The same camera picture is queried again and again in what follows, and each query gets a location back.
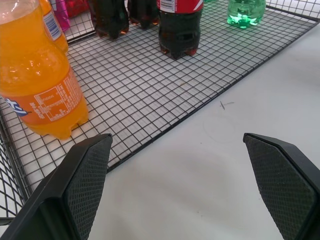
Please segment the dark cola bottle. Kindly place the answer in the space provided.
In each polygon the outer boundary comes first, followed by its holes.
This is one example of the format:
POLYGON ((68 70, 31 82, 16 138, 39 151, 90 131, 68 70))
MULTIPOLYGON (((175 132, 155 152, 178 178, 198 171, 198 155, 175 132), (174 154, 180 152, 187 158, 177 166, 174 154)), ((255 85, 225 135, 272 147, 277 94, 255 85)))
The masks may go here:
POLYGON ((128 0, 127 9, 130 22, 143 30, 159 23, 157 0, 128 0))
POLYGON ((86 0, 95 32, 100 38, 115 40, 129 31, 124 0, 86 0))

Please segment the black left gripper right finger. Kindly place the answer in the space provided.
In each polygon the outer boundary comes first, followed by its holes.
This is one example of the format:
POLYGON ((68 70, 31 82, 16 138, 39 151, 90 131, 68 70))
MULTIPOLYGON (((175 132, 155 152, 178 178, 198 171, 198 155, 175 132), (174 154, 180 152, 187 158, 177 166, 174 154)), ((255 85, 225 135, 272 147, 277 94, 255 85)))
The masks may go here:
POLYGON ((294 144, 245 133, 261 198, 284 240, 320 240, 320 169, 294 144))

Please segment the orange soda bottle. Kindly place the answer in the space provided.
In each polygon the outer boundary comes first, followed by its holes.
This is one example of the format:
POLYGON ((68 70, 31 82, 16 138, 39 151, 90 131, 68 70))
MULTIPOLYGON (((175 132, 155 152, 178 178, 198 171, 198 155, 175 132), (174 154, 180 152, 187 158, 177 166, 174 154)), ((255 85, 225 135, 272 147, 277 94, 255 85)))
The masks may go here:
POLYGON ((0 0, 0 97, 38 135, 67 139, 88 120, 84 94, 47 35, 38 0, 0 0))
POLYGON ((61 49, 65 54, 68 52, 67 38, 54 14, 54 10, 49 0, 38 0, 43 12, 43 21, 47 36, 61 49))

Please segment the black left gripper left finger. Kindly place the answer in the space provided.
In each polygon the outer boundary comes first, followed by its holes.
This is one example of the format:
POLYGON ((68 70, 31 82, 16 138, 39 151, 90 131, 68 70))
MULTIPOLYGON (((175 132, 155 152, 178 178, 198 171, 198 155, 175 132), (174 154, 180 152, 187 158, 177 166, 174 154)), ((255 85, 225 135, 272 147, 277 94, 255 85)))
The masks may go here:
POLYGON ((0 240, 88 240, 101 201, 113 137, 87 138, 66 154, 0 240))

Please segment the green soda bottle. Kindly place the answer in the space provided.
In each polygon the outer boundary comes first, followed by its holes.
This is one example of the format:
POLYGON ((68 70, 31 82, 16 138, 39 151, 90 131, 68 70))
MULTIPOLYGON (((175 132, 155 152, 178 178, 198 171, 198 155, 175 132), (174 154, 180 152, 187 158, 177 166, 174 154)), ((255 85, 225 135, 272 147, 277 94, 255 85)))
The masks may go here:
POLYGON ((229 0, 227 23, 246 29, 258 25, 265 13, 266 0, 229 0))

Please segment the red snack packet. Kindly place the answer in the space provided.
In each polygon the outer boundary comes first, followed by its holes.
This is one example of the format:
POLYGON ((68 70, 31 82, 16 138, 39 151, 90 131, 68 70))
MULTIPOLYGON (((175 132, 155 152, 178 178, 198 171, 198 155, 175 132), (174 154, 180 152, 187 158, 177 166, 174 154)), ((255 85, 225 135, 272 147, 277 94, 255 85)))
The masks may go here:
POLYGON ((63 12, 68 18, 73 18, 89 11, 86 0, 64 0, 63 12))

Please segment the pink snack packet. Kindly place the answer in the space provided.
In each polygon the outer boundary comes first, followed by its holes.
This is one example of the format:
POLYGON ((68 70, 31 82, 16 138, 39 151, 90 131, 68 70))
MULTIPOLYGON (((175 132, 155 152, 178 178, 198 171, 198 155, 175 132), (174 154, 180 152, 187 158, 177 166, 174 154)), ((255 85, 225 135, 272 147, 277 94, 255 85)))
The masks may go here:
POLYGON ((66 0, 49 0, 49 2, 62 31, 66 32, 70 28, 66 0))

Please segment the cola bottle with red label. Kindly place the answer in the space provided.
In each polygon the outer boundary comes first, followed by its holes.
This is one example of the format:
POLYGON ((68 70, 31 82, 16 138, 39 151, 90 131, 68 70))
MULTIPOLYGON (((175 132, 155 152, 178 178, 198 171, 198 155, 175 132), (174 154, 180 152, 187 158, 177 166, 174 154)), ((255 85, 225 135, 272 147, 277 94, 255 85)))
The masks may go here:
POLYGON ((156 0, 160 50, 173 59, 193 56, 199 46, 204 0, 156 0))

